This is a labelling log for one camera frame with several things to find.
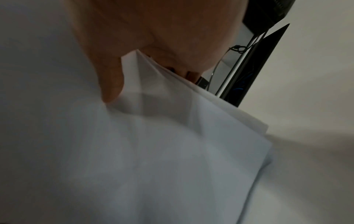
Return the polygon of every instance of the paper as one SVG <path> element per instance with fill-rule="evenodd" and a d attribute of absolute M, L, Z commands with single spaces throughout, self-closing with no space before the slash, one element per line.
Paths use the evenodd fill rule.
<path fill-rule="evenodd" d="M 270 143 L 137 52 L 106 106 L 58 10 L 0 15 L 0 223 L 235 223 Z"/>

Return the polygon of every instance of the skin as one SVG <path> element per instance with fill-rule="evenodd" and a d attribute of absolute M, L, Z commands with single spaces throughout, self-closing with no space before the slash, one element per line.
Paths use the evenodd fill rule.
<path fill-rule="evenodd" d="M 109 103 L 124 86 L 121 57 L 136 49 L 195 83 L 234 40 L 247 0 L 66 0 L 66 6 Z"/>

